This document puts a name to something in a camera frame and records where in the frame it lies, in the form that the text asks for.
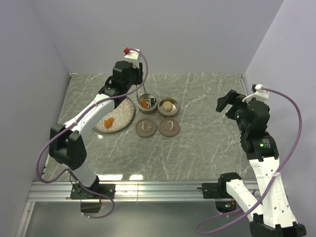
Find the orange fried piece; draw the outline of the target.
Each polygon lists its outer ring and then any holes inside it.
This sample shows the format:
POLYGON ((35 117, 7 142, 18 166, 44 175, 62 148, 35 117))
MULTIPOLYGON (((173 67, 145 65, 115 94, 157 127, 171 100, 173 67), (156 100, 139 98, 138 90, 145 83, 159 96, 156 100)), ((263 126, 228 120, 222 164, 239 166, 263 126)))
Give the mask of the orange fried piece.
POLYGON ((110 117, 110 118, 104 120, 104 127, 105 128, 110 128, 112 126, 114 120, 115 119, 113 117, 110 117))
POLYGON ((148 107, 148 104, 147 104, 147 102, 146 102, 145 99, 141 99, 141 100, 140 100, 140 106, 141 106, 142 108, 147 108, 147 107, 148 107))

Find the red-centre sushi roll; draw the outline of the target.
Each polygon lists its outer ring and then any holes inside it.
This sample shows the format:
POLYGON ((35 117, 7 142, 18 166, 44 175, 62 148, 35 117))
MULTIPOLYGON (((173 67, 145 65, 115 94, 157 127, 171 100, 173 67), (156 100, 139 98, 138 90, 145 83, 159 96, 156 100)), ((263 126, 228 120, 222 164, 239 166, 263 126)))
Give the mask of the red-centre sushi roll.
POLYGON ((146 98, 145 101, 146 101, 146 104, 147 104, 147 108, 151 108, 152 107, 151 99, 150 98, 146 98))

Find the beige steamed bun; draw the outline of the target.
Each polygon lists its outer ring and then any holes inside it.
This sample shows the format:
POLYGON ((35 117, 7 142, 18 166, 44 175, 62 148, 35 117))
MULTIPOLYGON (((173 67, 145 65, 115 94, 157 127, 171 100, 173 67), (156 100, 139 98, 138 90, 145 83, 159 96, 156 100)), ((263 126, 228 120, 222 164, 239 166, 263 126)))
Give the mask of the beige steamed bun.
POLYGON ((166 112, 170 112, 173 109, 173 104, 170 101, 164 101, 162 104, 162 109, 166 112))

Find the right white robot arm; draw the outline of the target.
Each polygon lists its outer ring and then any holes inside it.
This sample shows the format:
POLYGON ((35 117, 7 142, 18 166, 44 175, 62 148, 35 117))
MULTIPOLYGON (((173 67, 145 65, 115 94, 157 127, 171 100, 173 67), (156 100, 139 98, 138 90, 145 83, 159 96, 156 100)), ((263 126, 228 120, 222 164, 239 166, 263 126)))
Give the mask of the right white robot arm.
POLYGON ((217 112, 231 105, 225 115, 238 125, 240 143, 255 173, 261 197, 256 199, 233 172, 220 175, 217 190, 221 196, 237 201, 249 220, 253 237, 304 237, 306 227, 298 223, 291 211, 280 174, 277 144, 267 131, 268 97, 267 90, 258 88, 249 96, 230 90, 217 100, 217 112))

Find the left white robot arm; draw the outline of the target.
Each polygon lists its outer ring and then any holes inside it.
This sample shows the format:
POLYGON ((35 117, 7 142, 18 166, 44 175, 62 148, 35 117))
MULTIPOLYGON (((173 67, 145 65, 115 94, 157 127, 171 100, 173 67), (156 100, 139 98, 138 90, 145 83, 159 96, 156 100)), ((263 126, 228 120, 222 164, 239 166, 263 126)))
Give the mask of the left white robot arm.
POLYGON ((116 109, 130 88, 143 82, 143 63, 118 61, 92 102, 64 124, 50 130, 49 155, 64 165, 82 187, 87 198, 99 195, 99 178, 86 162, 85 137, 105 115, 116 109))

